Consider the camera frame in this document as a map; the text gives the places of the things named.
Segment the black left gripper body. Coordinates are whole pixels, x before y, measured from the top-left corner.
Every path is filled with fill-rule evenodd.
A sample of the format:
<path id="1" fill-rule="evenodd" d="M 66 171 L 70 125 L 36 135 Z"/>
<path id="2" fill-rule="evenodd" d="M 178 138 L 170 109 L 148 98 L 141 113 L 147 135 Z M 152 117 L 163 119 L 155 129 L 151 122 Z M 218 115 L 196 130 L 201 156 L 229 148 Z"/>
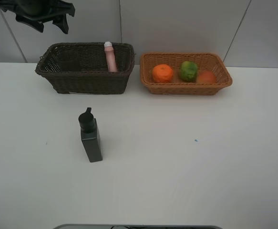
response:
<path id="1" fill-rule="evenodd" d="M 0 0 L 0 9 L 16 15 L 17 21 L 48 22 L 65 15 L 75 16 L 73 4 L 62 0 Z"/>

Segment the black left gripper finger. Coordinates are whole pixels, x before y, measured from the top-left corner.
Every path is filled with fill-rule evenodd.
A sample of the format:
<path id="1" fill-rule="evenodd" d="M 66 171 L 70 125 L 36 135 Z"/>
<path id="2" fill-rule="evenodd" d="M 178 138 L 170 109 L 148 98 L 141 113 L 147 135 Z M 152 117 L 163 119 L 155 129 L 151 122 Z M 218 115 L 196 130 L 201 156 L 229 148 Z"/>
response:
<path id="1" fill-rule="evenodd" d="M 67 17 L 66 15 L 59 15 L 57 17 L 55 17 L 52 21 L 52 23 L 54 25 L 56 25 L 58 28 L 61 29 L 61 31 L 64 33 L 64 34 L 68 34 L 69 32 L 69 26 L 68 26 L 68 22 L 67 22 Z"/>
<path id="2" fill-rule="evenodd" d="M 38 21 L 33 21 L 30 20 L 26 17 L 23 17 L 21 15 L 16 15 L 16 21 L 25 25 L 28 25 L 30 27 L 32 27 L 33 29 L 37 30 L 38 32 L 43 33 L 44 30 L 44 25 L 43 23 L 39 23 Z"/>

